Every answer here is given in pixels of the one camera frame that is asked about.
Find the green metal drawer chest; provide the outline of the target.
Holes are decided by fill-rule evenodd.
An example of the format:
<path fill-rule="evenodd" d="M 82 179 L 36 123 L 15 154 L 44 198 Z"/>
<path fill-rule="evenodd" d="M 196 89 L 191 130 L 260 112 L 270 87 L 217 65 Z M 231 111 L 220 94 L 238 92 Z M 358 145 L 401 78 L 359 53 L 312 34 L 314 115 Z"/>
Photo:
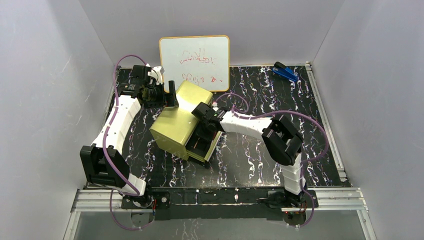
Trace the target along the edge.
<path fill-rule="evenodd" d="M 179 107 L 165 107 L 150 127 L 150 133 L 161 150 L 207 167 L 222 132 L 218 131 L 214 139 L 201 139 L 195 134 L 199 121 L 191 112 L 200 102 L 212 106 L 213 93 L 184 81 L 176 90 L 176 98 Z M 197 141 L 201 145 L 193 148 Z"/>

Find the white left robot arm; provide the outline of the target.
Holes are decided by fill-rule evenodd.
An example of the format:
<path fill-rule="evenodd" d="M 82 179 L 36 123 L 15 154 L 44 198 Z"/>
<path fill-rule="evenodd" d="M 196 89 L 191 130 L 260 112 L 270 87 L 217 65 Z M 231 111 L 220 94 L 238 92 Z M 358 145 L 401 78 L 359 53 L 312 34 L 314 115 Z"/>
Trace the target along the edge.
<path fill-rule="evenodd" d="M 147 183 L 133 175 L 122 156 L 130 125 L 142 108 L 178 107 L 174 81 L 165 91 L 162 66 L 134 65 L 128 80 L 117 85 L 112 110 L 100 134 L 80 150 L 80 159 L 89 183 L 141 197 Z"/>

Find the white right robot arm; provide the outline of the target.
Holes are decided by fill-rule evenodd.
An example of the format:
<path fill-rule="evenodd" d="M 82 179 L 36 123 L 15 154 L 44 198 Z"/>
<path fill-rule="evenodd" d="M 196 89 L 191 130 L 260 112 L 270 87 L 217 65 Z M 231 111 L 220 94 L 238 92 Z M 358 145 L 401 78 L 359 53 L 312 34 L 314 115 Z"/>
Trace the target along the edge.
<path fill-rule="evenodd" d="M 282 114 L 270 117 L 236 113 L 224 107 L 211 107 L 200 102 L 191 114 L 200 125 L 202 138 L 218 132 L 237 133 L 261 140 L 270 157 L 280 165 L 283 176 L 284 201 L 299 205 L 304 200 L 306 180 L 301 172 L 303 137 Z"/>

